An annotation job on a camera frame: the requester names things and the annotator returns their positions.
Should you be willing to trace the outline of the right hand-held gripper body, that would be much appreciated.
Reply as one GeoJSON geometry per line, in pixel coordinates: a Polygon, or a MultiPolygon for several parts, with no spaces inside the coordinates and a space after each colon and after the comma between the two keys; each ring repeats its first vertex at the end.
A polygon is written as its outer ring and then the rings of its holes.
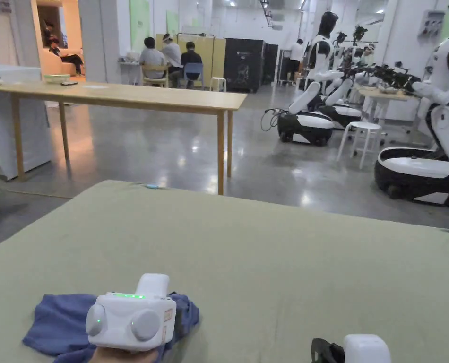
{"type": "Polygon", "coordinates": [[[344,338],[345,363],[391,363],[386,342],[373,334],[349,334],[344,338]]]}

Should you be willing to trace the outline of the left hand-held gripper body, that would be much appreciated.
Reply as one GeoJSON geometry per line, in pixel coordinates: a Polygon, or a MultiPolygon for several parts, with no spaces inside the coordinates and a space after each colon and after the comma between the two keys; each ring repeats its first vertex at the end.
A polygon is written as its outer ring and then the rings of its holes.
{"type": "Polygon", "coordinates": [[[99,295],[86,317],[89,343],[144,352],[171,342],[177,304],[167,295],[169,280],[165,274],[146,273],[134,293],[99,295]]]}

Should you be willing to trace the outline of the person's left hand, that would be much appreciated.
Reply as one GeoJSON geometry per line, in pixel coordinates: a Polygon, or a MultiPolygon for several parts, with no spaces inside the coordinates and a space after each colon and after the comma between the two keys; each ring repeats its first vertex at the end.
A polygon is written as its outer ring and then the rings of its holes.
{"type": "Polygon", "coordinates": [[[155,363],[158,358],[157,349],[131,353],[114,348],[97,347],[89,363],[155,363]]]}

